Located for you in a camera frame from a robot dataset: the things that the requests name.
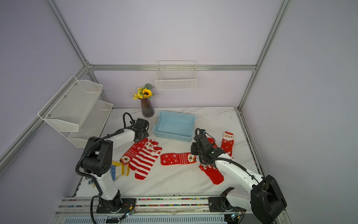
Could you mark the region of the red snowflake bear sock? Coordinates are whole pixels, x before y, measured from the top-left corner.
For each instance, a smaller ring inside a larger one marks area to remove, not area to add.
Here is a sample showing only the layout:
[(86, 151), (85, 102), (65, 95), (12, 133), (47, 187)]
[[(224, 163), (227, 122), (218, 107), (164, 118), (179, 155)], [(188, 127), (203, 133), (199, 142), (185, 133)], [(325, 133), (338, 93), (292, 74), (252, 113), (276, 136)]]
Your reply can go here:
[(163, 166), (187, 165), (196, 162), (196, 156), (191, 153), (166, 153), (160, 156), (160, 163)]

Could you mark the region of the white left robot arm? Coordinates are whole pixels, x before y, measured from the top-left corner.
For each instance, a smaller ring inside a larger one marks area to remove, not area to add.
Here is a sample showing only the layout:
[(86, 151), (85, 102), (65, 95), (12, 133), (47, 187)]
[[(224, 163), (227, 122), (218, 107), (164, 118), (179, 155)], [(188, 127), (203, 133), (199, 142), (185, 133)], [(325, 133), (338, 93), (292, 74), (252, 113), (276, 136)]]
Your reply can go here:
[(120, 192), (110, 173), (113, 149), (129, 142), (138, 143), (149, 136), (147, 120), (134, 120), (129, 113), (124, 113), (123, 123), (124, 128), (114, 133), (101, 138), (89, 138), (75, 166), (76, 174), (93, 180), (99, 192), (99, 199), (111, 206), (121, 204)]

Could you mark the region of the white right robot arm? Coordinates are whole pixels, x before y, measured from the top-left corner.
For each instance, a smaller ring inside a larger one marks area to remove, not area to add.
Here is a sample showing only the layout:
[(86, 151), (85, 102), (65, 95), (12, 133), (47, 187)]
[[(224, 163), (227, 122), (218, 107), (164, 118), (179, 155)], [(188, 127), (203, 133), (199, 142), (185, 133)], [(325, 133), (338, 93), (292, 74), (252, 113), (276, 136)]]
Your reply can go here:
[(274, 177), (262, 176), (240, 165), (223, 149), (214, 147), (204, 129), (195, 130), (191, 153), (201, 165), (211, 166), (231, 176), (244, 189), (227, 188), (219, 197), (209, 200), (210, 208), (220, 212), (251, 211), (262, 224), (272, 224), (286, 209), (287, 202)]

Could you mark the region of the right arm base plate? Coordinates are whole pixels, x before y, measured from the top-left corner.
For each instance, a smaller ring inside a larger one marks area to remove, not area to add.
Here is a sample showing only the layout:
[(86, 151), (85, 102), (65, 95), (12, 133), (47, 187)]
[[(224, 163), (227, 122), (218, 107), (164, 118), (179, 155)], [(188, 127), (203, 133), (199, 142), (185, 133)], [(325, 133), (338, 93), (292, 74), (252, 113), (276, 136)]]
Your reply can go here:
[(233, 206), (227, 199), (229, 193), (233, 193), (234, 187), (229, 187), (223, 191), (219, 197), (209, 197), (208, 206), (210, 212), (237, 212), (245, 211), (245, 209)]

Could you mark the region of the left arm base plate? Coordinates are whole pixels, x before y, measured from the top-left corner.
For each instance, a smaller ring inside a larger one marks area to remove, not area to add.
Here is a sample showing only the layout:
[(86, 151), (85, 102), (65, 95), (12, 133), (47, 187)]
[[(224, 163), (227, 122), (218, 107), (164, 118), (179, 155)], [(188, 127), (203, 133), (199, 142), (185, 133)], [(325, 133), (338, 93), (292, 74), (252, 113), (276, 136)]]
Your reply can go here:
[(107, 201), (99, 198), (97, 214), (125, 214), (134, 210), (137, 200), (135, 198), (121, 198)]

